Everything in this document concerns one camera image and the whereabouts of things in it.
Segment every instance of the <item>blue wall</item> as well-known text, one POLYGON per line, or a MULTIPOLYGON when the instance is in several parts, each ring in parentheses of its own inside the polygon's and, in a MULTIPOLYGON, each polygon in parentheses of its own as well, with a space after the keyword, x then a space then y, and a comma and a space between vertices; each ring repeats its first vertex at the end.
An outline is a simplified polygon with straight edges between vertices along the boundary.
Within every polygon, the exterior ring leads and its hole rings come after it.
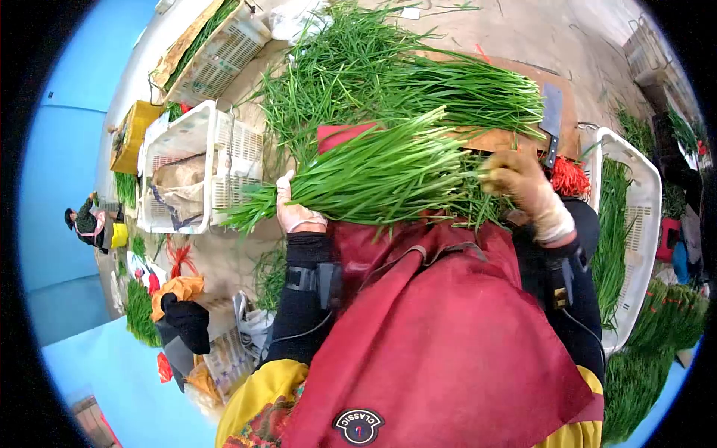
POLYGON ((94 394, 124 448, 213 447, 216 424, 179 391, 162 384, 158 348, 138 342, 122 317, 42 349, 68 404, 94 394))
POLYGON ((157 0, 99 0, 65 47, 42 104, 106 112, 155 5, 157 0))
POLYGON ((109 322, 99 275, 80 277, 27 293, 41 347, 109 322))
POLYGON ((20 184, 19 248, 28 305, 41 343, 109 318, 94 250, 77 239, 62 215, 67 207, 79 209, 94 188, 105 111, 155 4, 156 0, 96 3, 66 45, 39 98, 20 184))

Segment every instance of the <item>circular logo patch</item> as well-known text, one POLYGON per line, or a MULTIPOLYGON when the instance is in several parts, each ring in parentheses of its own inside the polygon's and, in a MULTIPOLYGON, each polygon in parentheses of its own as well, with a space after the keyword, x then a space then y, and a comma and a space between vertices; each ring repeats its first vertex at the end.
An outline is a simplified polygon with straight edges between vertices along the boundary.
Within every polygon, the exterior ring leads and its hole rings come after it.
POLYGON ((347 409, 338 413, 332 427, 341 433, 341 438, 352 445, 366 446, 376 440, 384 420, 368 409, 347 409))

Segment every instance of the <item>electric cable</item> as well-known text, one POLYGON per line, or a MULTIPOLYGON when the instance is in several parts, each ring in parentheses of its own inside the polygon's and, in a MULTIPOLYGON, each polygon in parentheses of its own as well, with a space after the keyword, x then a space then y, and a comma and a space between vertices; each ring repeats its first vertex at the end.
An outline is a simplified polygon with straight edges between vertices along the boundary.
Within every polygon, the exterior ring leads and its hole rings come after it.
POLYGON ((309 333, 313 333, 314 331, 317 331, 319 328, 321 328, 321 326, 322 326, 323 324, 325 324, 326 322, 328 322, 328 319, 329 319, 330 317, 331 317, 331 311, 328 312, 328 314, 326 315, 326 317, 324 318, 324 320, 321 321, 320 324, 318 324, 318 325, 315 326, 314 328, 310 329, 309 331, 305 331, 304 333, 300 333, 300 334, 293 335, 293 336, 284 336, 283 338, 274 339, 274 340, 271 341, 271 343, 274 344, 274 343, 277 343, 277 342, 281 342, 282 340, 288 340, 288 339, 293 339, 293 338, 300 338, 301 336, 306 336, 306 335, 309 334, 309 333))
POLYGON ((600 346, 600 355, 601 355, 601 357, 602 357, 602 372, 605 373, 605 371, 607 370, 607 360, 606 360, 606 358, 605 358, 605 349, 604 349, 603 346, 602 346, 602 341, 600 340, 600 338, 598 338, 597 335, 592 332, 592 330, 590 330, 588 327, 586 327, 585 325, 583 325, 582 322, 580 322, 579 320, 577 320, 576 318, 574 318, 573 316, 571 316, 570 313, 568 313, 567 310, 565 310, 565 308, 563 308, 561 311, 562 311, 566 316, 568 316, 568 318, 570 318, 570 320, 572 320, 572 321, 575 322, 576 324, 580 325, 580 327, 583 328, 586 332, 590 333, 590 336, 592 336, 593 338, 595 338, 595 340, 597 341, 598 345, 600 346))

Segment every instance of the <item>latex glove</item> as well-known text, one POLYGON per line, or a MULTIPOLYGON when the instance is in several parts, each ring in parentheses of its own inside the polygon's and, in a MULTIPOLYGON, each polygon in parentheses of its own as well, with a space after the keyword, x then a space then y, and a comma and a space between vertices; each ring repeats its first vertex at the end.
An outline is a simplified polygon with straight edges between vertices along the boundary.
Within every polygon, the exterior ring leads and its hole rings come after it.
POLYGON ((276 181, 276 215, 286 233, 291 232, 326 232, 326 218, 317 211, 309 210, 299 204, 286 205, 291 202, 291 179, 294 170, 276 181))
POLYGON ((525 153, 499 151, 483 163, 483 191, 510 196, 535 227, 534 240, 556 247, 575 237, 575 221, 553 190, 538 161, 525 153))

